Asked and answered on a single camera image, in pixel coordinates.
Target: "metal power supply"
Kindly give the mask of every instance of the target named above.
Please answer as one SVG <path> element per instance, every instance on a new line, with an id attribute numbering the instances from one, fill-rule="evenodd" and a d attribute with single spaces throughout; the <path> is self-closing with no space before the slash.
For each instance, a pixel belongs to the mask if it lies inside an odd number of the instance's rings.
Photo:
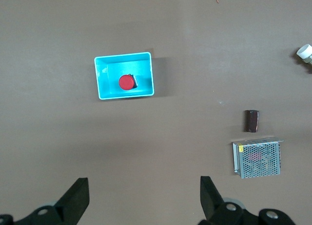
<path id="1" fill-rule="evenodd" d="M 280 140 L 269 137 L 233 142 L 234 171 L 243 178 L 279 175 Z"/>

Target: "red button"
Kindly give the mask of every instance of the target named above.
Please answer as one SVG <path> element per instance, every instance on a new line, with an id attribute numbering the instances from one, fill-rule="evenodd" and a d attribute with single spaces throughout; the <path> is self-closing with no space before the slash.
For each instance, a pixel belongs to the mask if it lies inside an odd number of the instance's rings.
<path id="1" fill-rule="evenodd" d="M 119 86 L 123 90 L 131 90 L 135 86 L 135 80 L 132 75 L 123 75 L 119 79 Z"/>

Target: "silver bolt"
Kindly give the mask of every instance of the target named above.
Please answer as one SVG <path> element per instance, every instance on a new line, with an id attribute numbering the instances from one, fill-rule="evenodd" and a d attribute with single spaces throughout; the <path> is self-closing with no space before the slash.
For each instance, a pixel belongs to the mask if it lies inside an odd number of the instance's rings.
<path id="1" fill-rule="evenodd" d="M 278 215 L 273 211 L 268 211 L 267 216 L 271 219 L 278 219 Z"/>
<path id="2" fill-rule="evenodd" d="M 43 215 L 43 214 L 46 214 L 48 212 L 47 209 L 42 209 L 38 212 L 38 215 Z"/>
<path id="3" fill-rule="evenodd" d="M 233 204 L 227 204 L 227 205 L 226 205 L 226 208 L 227 208 L 228 210 L 230 210 L 230 211 L 235 211 L 235 210 L 236 210 L 236 206 L 233 205 Z"/>

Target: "yellow label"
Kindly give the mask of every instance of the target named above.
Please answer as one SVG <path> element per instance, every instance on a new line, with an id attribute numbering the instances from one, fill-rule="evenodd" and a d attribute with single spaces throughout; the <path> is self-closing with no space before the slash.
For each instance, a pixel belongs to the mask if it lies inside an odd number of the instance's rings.
<path id="1" fill-rule="evenodd" d="M 244 152 L 244 146 L 242 146 L 242 144 L 238 144 L 238 150 L 239 152 Z"/>

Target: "blue plastic bin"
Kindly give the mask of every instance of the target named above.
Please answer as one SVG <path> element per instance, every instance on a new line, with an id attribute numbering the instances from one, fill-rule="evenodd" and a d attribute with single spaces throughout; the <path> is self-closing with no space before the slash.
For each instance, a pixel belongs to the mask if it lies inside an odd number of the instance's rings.
<path id="1" fill-rule="evenodd" d="M 96 57 L 94 64 L 98 97 L 101 100 L 154 94 L 152 57 L 149 52 Z M 123 75 L 133 75 L 137 87 L 123 90 L 119 86 L 119 79 Z"/>

